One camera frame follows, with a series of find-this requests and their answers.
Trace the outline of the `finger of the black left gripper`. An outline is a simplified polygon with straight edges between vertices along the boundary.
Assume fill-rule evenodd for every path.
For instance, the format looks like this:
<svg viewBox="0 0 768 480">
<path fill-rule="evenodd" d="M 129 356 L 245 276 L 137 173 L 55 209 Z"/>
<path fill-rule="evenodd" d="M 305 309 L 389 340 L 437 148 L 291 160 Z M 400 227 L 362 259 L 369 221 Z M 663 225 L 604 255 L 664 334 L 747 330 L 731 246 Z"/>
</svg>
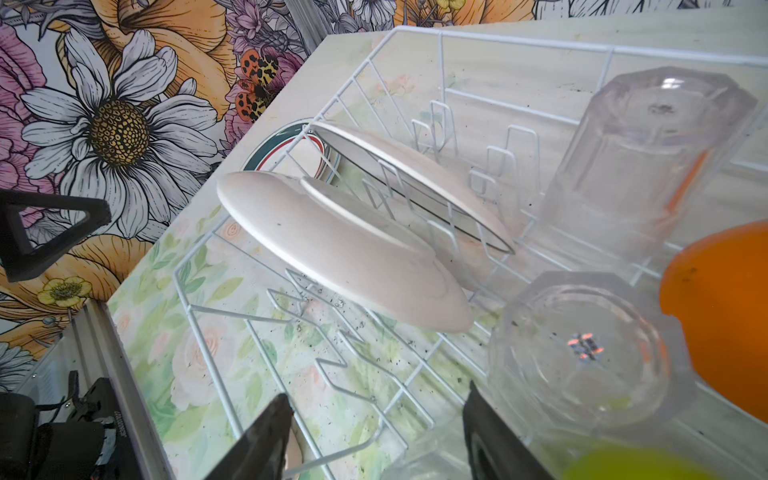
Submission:
<svg viewBox="0 0 768 480">
<path fill-rule="evenodd" d="M 33 225 L 23 222 L 23 212 L 74 213 L 69 225 L 41 218 Z M 102 227 L 111 224 L 111 212 L 103 199 L 3 190 L 1 192 L 1 266 L 9 282 L 34 279 L 65 253 Z"/>
</svg>

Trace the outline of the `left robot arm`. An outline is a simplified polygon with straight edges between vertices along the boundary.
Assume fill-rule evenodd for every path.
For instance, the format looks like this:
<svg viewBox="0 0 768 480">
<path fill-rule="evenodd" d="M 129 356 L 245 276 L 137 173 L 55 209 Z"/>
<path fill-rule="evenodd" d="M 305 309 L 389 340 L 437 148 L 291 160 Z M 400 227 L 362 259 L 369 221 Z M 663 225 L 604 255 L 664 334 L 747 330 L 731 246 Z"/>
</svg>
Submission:
<svg viewBox="0 0 768 480">
<path fill-rule="evenodd" d="M 78 211 L 82 218 L 40 246 L 31 243 L 22 221 L 29 207 Z M 4 190 L 1 193 L 1 262 L 11 283 L 34 279 L 75 244 L 109 224 L 101 199 Z M 128 436 L 111 382 L 97 379 L 79 390 L 79 373 L 68 376 L 68 392 L 53 404 L 1 395 L 1 476 L 4 479 L 113 479 Z"/>
</svg>

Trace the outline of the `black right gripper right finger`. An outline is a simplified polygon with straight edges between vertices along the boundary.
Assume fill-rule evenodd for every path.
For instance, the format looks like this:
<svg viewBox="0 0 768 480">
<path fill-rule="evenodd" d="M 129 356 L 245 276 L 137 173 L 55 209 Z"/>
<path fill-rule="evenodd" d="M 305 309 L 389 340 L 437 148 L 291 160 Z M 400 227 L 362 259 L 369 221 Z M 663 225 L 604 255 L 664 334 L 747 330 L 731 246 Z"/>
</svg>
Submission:
<svg viewBox="0 0 768 480">
<path fill-rule="evenodd" d="M 483 398 L 474 382 L 470 383 L 462 420 L 472 479 L 554 479 Z"/>
</svg>

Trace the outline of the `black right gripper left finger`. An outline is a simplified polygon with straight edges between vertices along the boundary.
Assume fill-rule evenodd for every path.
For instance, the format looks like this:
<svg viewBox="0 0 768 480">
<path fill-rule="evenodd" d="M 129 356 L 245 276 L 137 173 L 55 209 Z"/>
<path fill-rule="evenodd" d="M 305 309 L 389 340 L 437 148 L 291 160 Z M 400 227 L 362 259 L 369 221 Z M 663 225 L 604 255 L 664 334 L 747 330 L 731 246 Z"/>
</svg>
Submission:
<svg viewBox="0 0 768 480">
<path fill-rule="evenodd" d="M 293 410 L 276 395 L 205 480 L 278 480 L 286 467 Z"/>
</svg>

